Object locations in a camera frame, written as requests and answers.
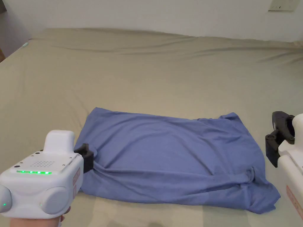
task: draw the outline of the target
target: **orange label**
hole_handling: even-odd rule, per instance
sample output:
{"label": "orange label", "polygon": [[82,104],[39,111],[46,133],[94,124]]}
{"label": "orange label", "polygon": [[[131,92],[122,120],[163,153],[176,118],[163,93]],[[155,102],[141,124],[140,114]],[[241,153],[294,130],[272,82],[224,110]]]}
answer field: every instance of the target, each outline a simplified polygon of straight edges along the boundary
{"label": "orange label", "polygon": [[299,204],[298,200],[296,199],[295,195],[292,193],[292,191],[288,187],[288,185],[286,186],[286,193],[287,193],[290,201],[292,202],[292,204],[296,208],[298,214],[300,215],[300,217],[303,220],[303,209],[302,209],[301,205]]}
{"label": "orange label", "polygon": [[77,171],[76,174],[74,175],[74,178],[73,178],[73,186],[74,186],[75,183],[77,182],[79,176],[80,176],[80,168],[78,169],[78,171]]}

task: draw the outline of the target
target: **blue t-shirt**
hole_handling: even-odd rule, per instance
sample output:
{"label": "blue t-shirt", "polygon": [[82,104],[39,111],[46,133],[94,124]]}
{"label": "blue t-shirt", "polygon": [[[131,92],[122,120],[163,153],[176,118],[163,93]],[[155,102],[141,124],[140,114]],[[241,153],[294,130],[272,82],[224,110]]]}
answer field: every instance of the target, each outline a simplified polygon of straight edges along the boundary
{"label": "blue t-shirt", "polygon": [[95,108],[75,145],[89,144],[94,169],[84,193],[137,203],[176,203],[264,213],[280,198],[262,151],[230,113],[196,120]]}

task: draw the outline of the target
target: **green led light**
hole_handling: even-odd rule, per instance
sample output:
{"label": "green led light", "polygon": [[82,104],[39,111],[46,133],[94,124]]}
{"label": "green led light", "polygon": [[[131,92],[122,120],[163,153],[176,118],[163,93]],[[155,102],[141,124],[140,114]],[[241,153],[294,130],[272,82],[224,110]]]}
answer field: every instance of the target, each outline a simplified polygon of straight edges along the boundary
{"label": "green led light", "polygon": [[46,175],[52,174],[52,172],[24,171],[24,170],[17,170],[17,173],[46,174]]}

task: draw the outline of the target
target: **mattress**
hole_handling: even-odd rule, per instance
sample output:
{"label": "mattress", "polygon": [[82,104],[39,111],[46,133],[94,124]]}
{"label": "mattress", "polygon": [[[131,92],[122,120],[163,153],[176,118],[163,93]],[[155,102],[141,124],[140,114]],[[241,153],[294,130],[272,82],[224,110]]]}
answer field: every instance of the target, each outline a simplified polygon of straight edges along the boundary
{"label": "mattress", "polygon": [[[50,130],[71,130],[77,138],[95,107],[189,119],[236,112],[265,152],[272,112],[303,113],[302,72],[300,42],[47,29],[0,63],[0,172],[42,149]],[[265,160],[275,184],[279,176]],[[276,207],[257,215],[79,193],[63,225],[302,226],[286,198]],[[0,226],[8,226],[8,219],[0,216]]]}

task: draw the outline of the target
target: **wall outlet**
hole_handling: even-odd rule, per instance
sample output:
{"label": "wall outlet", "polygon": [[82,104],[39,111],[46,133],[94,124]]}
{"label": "wall outlet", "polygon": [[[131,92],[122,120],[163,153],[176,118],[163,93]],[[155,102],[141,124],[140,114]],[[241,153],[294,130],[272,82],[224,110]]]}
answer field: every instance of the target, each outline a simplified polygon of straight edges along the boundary
{"label": "wall outlet", "polygon": [[273,0],[269,11],[289,11],[293,12],[299,5],[300,0]]}

